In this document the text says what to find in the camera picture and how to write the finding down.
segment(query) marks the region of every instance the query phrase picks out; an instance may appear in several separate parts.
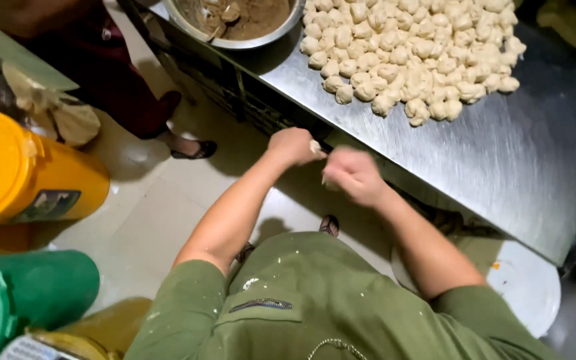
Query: tiled floor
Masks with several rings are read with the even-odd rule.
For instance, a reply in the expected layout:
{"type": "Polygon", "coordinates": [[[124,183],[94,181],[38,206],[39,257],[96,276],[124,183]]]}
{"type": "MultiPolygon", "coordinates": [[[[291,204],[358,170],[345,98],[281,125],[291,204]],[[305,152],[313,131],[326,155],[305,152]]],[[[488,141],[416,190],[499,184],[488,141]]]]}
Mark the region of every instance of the tiled floor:
{"type": "MultiPolygon", "coordinates": [[[[125,16],[110,11],[128,39],[133,63],[156,96],[174,88],[172,80],[125,16]]],[[[188,87],[196,87],[191,81],[188,87]]],[[[92,216],[76,223],[45,225],[40,241],[56,249],[84,251],[96,262],[102,287],[91,311],[132,296],[153,298],[172,261],[194,226],[220,194],[263,153],[267,137],[238,124],[195,91],[195,107],[183,102],[171,119],[174,131],[212,139],[219,150],[209,160],[174,160],[166,147],[140,141],[105,114],[101,134],[86,150],[108,167],[111,192],[92,216]]],[[[252,235],[264,240],[285,231],[316,230],[333,213],[341,223],[340,239],[378,271],[394,278],[390,245],[380,222],[350,204],[340,193],[321,186],[322,163],[290,170],[269,192],[252,235]]]]}

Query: sticker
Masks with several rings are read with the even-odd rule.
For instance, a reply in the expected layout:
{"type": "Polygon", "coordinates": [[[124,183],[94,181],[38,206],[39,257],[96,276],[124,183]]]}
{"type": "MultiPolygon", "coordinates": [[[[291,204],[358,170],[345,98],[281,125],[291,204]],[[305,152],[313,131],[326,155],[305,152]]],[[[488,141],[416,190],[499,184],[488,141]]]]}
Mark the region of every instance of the sticker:
{"type": "Polygon", "coordinates": [[[77,203],[78,190],[39,190],[35,200],[12,219],[13,222],[58,220],[77,203]]]}

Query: stainless steel table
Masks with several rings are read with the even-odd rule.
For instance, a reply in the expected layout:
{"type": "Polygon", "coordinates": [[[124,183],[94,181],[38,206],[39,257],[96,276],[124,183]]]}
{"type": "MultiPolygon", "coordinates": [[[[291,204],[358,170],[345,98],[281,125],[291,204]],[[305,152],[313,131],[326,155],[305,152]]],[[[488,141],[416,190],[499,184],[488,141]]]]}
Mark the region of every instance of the stainless steel table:
{"type": "MultiPolygon", "coordinates": [[[[172,22],[162,2],[150,10],[172,22]]],[[[576,231],[576,62],[526,26],[515,33],[528,50],[513,71],[522,84],[514,94],[416,129],[402,105],[386,119],[356,99],[338,105],[299,52],[300,25],[254,51],[206,46],[560,265],[576,231]]]]}

